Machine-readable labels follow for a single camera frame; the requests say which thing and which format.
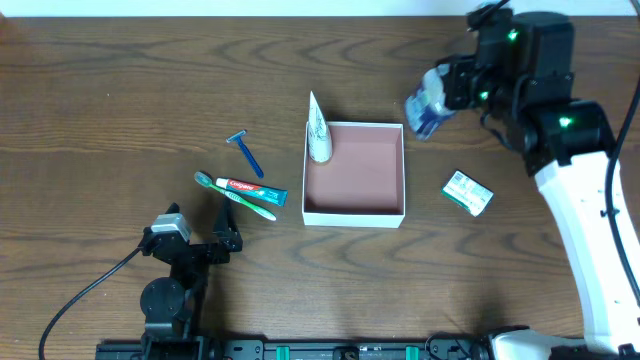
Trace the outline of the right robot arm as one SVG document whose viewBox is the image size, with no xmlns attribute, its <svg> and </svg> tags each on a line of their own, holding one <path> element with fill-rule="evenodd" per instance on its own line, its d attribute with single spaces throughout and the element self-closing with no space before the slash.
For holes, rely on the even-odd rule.
<svg viewBox="0 0 640 360">
<path fill-rule="evenodd" d="M 574 27 L 554 12 L 514 13 L 504 3 L 471 12 L 472 55 L 444 59 L 445 104 L 479 108 L 504 124 L 549 206 L 576 282 L 579 339 L 526 327 L 495 331 L 479 359 L 635 359 L 639 355 L 639 241 L 620 180 L 623 142 L 602 107 L 572 96 Z"/>
</svg>

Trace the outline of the green white soap packet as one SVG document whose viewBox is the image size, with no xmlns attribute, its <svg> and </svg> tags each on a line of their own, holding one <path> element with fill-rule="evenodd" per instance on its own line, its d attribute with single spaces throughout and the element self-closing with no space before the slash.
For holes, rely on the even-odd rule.
<svg viewBox="0 0 640 360">
<path fill-rule="evenodd" d="M 473 217 L 481 215 L 494 197 L 491 190 L 460 170 L 453 173 L 441 193 Z"/>
</svg>

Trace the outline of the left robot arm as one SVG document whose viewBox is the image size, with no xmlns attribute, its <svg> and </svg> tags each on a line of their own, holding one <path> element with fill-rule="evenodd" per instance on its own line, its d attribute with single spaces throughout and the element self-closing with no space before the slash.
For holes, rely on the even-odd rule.
<svg viewBox="0 0 640 360">
<path fill-rule="evenodd" d="M 243 240 L 231 202 L 223 201 L 213 228 L 214 239 L 192 244 L 191 228 L 172 204 L 144 229 L 139 249 L 170 266 L 170 274 L 151 281 L 140 297 L 145 315 L 141 338 L 144 359 L 219 359 L 219 342 L 198 333 L 209 270 L 226 264 Z"/>
</svg>

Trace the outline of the blue disposable razor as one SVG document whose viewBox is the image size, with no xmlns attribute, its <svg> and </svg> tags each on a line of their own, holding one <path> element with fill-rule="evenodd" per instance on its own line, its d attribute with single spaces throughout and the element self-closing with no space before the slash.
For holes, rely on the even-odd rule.
<svg viewBox="0 0 640 360">
<path fill-rule="evenodd" d="M 226 139 L 226 142 L 227 143 L 236 143 L 238 145 L 240 151 L 243 153 L 244 157 L 248 161 L 249 165 L 253 169 L 253 171 L 256 174 L 256 176 L 258 178 L 263 178 L 264 177 L 263 170 L 261 169 L 261 167 L 259 166 L 258 162 L 253 157 L 253 155 L 252 155 L 251 151 L 249 150 L 249 148 L 243 142 L 243 137 L 246 134 L 247 134 L 247 131 L 245 129 L 243 129 L 243 130 L 235 133 L 234 135 L 228 137 Z"/>
</svg>

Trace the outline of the white box with pink interior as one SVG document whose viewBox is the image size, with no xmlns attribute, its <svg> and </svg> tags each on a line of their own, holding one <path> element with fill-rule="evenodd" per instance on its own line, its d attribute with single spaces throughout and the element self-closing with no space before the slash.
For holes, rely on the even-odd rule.
<svg viewBox="0 0 640 360">
<path fill-rule="evenodd" d="M 398 228 L 406 215 L 404 128 L 400 123 L 330 122 L 333 155 L 304 158 L 306 226 Z"/>
</svg>

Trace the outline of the white Pantene tube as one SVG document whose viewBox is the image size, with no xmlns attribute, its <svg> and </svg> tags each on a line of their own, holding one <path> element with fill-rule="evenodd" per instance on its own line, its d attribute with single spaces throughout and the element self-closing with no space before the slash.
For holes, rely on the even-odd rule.
<svg viewBox="0 0 640 360">
<path fill-rule="evenodd" d="M 313 92 L 310 92 L 307 126 L 308 154 L 316 163 L 326 163 L 332 157 L 332 139 L 329 126 Z"/>
</svg>

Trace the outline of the green toothbrush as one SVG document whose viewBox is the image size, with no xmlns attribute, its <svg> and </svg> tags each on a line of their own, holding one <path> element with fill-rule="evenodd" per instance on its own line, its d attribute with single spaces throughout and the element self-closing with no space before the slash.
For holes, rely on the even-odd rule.
<svg viewBox="0 0 640 360">
<path fill-rule="evenodd" d="M 260 207 L 258 205 L 255 205 L 255 204 L 245 200 L 244 198 L 242 198 L 240 195 L 238 195 L 236 193 L 233 193 L 233 192 L 228 191 L 228 190 L 224 190 L 223 188 L 215 185 L 213 183 L 212 178 L 209 177 L 208 175 L 204 174 L 203 172 L 197 171 L 194 174 L 194 180 L 199 185 L 201 185 L 202 187 L 210 188 L 210 189 L 213 189 L 213 190 L 223 194 L 228 199 L 230 199 L 230 200 L 232 200 L 232 201 L 234 201 L 236 203 L 239 203 L 239 204 L 241 204 L 243 206 L 246 206 L 247 208 L 251 209 L 252 211 L 257 213 L 258 215 L 260 215 L 261 217 L 263 217 L 263 218 L 265 218 L 265 219 L 267 219 L 269 221 L 276 221 L 277 220 L 276 216 L 272 212 L 268 211 L 267 209 L 262 208 L 262 207 Z"/>
</svg>

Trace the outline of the Colgate toothpaste tube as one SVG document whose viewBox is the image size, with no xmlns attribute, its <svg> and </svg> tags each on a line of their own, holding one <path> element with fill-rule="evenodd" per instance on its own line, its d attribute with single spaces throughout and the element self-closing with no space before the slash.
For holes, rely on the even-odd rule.
<svg viewBox="0 0 640 360">
<path fill-rule="evenodd" d="M 275 189 L 235 179 L 217 178 L 215 185 L 225 190 L 253 197 L 274 205 L 284 206 L 288 197 L 286 190 Z"/>
</svg>

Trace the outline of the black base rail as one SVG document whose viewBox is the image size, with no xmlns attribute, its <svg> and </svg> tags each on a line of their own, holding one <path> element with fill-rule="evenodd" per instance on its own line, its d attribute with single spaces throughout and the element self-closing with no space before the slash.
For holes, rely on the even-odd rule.
<svg viewBox="0 0 640 360">
<path fill-rule="evenodd" d="M 198 338 L 190 342 L 105 341 L 96 346 L 97 360 L 425 360 L 492 359 L 483 341 L 444 337 L 425 342 L 220 342 Z"/>
</svg>

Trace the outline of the clear bottle with dark cap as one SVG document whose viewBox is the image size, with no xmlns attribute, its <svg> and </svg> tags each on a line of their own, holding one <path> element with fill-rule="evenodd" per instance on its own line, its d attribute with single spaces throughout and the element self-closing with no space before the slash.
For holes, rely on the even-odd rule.
<svg viewBox="0 0 640 360">
<path fill-rule="evenodd" d="M 428 70 L 416 90 L 405 101 L 405 115 L 410 129 L 420 141 L 426 141 L 456 112 L 445 105 L 444 77 L 449 65 Z"/>
</svg>

